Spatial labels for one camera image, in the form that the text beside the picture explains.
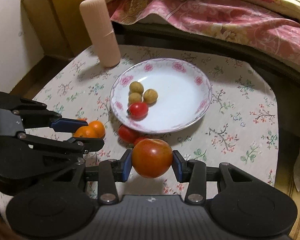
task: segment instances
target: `orange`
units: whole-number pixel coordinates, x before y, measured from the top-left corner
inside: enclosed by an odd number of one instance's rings
[[[101,138],[106,134],[105,127],[103,126],[102,122],[98,120],[92,121],[91,123],[89,123],[89,126],[95,130],[98,135],[97,138]]]
[[[98,138],[98,135],[92,127],[82,126],[78,128],[73,137]]]

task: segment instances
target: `bedsheet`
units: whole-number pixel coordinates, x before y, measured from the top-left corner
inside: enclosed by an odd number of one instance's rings
[[[113,0],[111,20],[132,25],[150,14],[198,35],[254,47],[300,66],[300,24],[243,0]]]

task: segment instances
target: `floral tablecloth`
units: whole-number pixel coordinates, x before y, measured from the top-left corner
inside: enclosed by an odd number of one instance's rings
[[[56,75],[34,98],[47,104],[49,110],[66,118],[99,119],[106,127],[105,145],[99,152],[84,158],[87,166],[100,161],[120,159],[131,147],[118,138],[120,122],[109,105],[112,85],[117,77],[138,62],[172,57],[199,67],[212,84],[212,102],[205,116],[191,127],[175,133],[156,135],[178,150],[185,159],[204,161],[217,167],[220,162],[247,171],[273,185],[278,157],[277,103],[270,86],[246,62],[212,54],[121,45],[122,59],[112,69],[103,69],[89,47]],[[66,140],[71,134],[56,133],[50,128],[30,129],[29,134]],[[172,168],[156,179],[146,179],[132,169],[126,183],[117,182],[123,194],[181,194],[187,184],[176,181]],[[207,185],[207,197],[217,193],[216,184]],[[96,197],[97,182],[89,182],[88,194]],[[0,195],[4,211],[10,197]]]

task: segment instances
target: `white plate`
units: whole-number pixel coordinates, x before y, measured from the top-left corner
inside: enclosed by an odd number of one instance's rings
[[[145,91],[154,89],[158,100],[149,106],[144,119],[134,120],[127,114],[129,85],[140,82]],[[197,122],[207,111],[212,87],[197,67],[174,58],[156,58],[138,63],[123,72],[110,93],[114,115],[133,130],[162,134],[182,130]]]

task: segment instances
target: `cherry tomato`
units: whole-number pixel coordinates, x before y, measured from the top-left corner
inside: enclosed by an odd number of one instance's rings
[[[142,141],[142,140],[144,140],[144,139],[149,139],[149,137],[148,137],[148,136],[141,136],[141,137],[137,138],[137,139],[134,141],[133,144],[136,146],[136,145],[138,144],[138,142],[140,142],[140,141]]]
[[[133,103],[129,106],[127,112],[134,119],[140,119],[148,114],[148,105],[144,102]]]
[[[172,149],[159,139],[143,139],[132,150],[132,166],[145,178],[157,178],[172,164]]]
[[[134,141],[140,136],[140,133],[122,124],[118,130],[118,135],[122,141],[126,143],[134,143]]]

